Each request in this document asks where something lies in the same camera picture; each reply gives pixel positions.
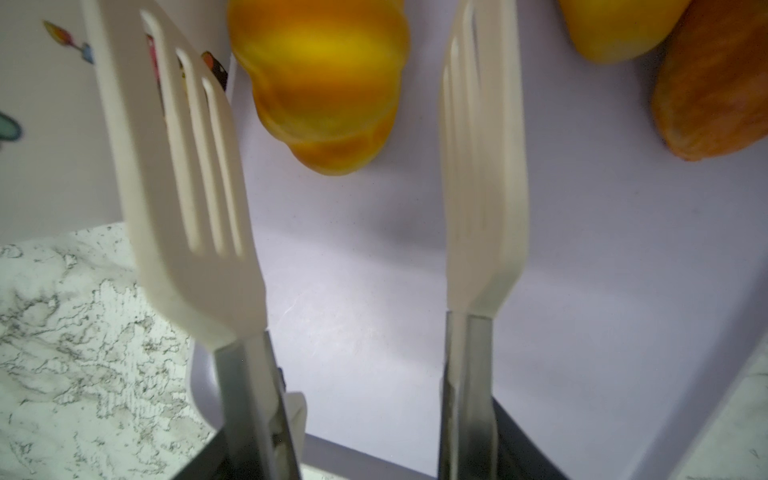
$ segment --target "metal handle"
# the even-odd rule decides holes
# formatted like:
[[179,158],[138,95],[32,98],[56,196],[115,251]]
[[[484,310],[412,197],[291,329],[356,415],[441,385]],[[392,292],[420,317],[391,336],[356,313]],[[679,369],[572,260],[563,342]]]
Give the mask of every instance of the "metal handle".
[[[239,340],[217,350],[214,356],[221,389],[224,431],[236,477],[301,480],[283,401],[285,387],[275,362],[270,334],[264,332]],[[265,363],[268,368],[266,376],[272,381],[254,382],[254,371],[251,369],[263,370]],[[276,412],[266,412],[264,406],[275,392],[278,397]]]
[[[464,338],[463,349],[452,340]],[[495,480],[498,430],[492,391],[493,319],[467,315],[446,320],[439,480]],[[454,366],[461,372],[453,375]],[[459,378],[453,385],[451,378]]]

